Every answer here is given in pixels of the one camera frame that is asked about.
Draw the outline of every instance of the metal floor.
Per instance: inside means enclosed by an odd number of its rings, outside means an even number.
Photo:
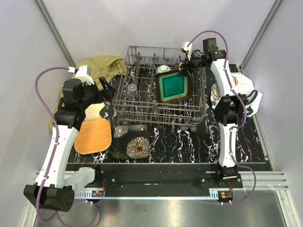
[[[246,196],[243,191],[234,193],[234,201]],[[102,216],[101,219],[97,216],[92,227],[286,227],[274,191],[255,191],[249,200],[231,206],[187,200],[103,200],[98,207]],[[44,217],[53,213],[43,211]],[[80,227],[92,220],[94,212],[88,204],[74,204],[62,219],[68,225]],[[49,223],[36,220],[34,226],[61,227],[62,224],[57,219]]]

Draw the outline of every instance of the floral pattern box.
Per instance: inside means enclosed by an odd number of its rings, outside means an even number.
[[[119,125],[113,132],[115,158],[144,158],[149,156],[147,125]]]

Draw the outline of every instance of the cable clip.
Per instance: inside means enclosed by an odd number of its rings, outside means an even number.
[[[72,73],[75,73],[75,71],[76,71],[76,69],[74,68],[74,67],[68,67],[69,68],[69,70],[68,70],[68,72],[72,72]]]

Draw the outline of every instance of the dish rack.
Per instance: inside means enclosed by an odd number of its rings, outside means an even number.
[[[121,76],[113,100],[119,121],[123,124],[135,122],[179,125],[183,131],[188,127],[191,131],[196,131],[196,126],[206,115],[205,68],[195,71],[189,100],[180,101],[179,104],[157,102],[155,70],[160,65],[176,70],[184,58],[185,54],[180,49],[129,46],[125,59],[129,74]],[[126,98],[129,84],[137,85],[138,98],[134,101]]]

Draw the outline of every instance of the green square dish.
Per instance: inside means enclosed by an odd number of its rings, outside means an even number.
[[[179,70],[155,75],[158,103],[176,104],[191,97],[191,79],[178,75]]]

